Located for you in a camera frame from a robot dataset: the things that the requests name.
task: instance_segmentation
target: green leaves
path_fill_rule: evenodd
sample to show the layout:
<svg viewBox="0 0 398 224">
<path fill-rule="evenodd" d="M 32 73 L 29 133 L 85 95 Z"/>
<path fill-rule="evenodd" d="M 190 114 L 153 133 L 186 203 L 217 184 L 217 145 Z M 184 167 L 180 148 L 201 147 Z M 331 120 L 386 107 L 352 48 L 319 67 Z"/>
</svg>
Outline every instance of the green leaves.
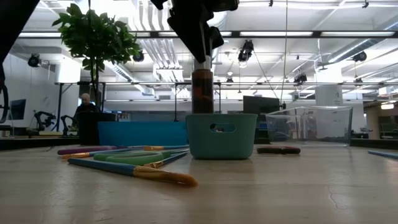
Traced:
<svg viewBox="0 0 398 224">
<path fill-rule="evenodd" d="M 70 49 L 72 57 L 84 58 L 84 70 L 103 72 L 105 61 L 126 63 L 132 55 L 138 54 L 140 47 L 136 43 L 136 35 L 129 33 L 124 22 L 115 21 L 115 17 L 109 18 L 107 13 L 98 16 L 94 10 L 83 14 L 76 4 L 71 4 L 67 12 L 60 13 L 60 18 L 52 25 L 61 24 L 58 31 L 62 42 Z"/>
</svg>

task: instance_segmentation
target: table surface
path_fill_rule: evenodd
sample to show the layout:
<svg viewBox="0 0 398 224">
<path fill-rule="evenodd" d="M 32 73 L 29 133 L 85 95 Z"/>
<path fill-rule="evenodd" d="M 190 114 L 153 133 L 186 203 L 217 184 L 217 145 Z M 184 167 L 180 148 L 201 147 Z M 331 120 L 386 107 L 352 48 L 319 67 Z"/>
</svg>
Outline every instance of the table surface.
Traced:
<svg viewBox="0 0 398 224">
<path fill-rule="evenodd" d="M 398 161 L 367 149 L 163 168 L 196 188 L 68 165 L 58 149 L 0 152 L 1 223 L 397 223 Z"/>
</svg>

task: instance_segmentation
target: plant pot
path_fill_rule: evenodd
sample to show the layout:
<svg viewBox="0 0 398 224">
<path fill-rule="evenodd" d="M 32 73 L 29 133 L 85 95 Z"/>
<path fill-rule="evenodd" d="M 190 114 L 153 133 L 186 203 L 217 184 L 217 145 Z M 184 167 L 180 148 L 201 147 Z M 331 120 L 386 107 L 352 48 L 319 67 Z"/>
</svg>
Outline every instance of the plant pot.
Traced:
<svg viewBox="0 0 398 224">
<path fill-rule="evenodd" d="M 80 144 L 97 146 L 100 144 L 100 138 L 98 137 L 98 122 L 116 121 L 116 114 L 81 112 L 77 114 L 76 118 L 79 127 Z"/>
</svg>

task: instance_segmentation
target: person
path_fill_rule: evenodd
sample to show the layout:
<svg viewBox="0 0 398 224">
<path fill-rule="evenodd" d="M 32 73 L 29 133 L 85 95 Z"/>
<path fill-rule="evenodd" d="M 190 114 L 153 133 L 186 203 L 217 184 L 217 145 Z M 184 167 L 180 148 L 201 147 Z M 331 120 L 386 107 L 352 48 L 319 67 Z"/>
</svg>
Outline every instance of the person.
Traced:
<svg viewBox="0 0 398 224">
<path fill-rule="evenodd" d="M 90 95 L 88 93 L 83 93 L 81 96 L 81 105 L 76 108 L 75 115 L 73 118 L 77 119 L 77 114 L 81 112 L 98 112 L 97 107 L 90 103 Z"/>
</svg>

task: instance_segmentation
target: blue box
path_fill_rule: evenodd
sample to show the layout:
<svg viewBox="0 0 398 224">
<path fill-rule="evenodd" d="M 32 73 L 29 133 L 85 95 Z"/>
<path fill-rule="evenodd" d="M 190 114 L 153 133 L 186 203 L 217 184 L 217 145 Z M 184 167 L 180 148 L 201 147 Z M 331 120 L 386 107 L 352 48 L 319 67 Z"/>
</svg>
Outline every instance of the blue box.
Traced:
<svg viewBox="0 0 398 224">
<path fill-rule="evenodd" d="M 98 123 L 102 146 L 181 146 L 188 144 L 185 122 L 131 121 Z"/>
</svg>

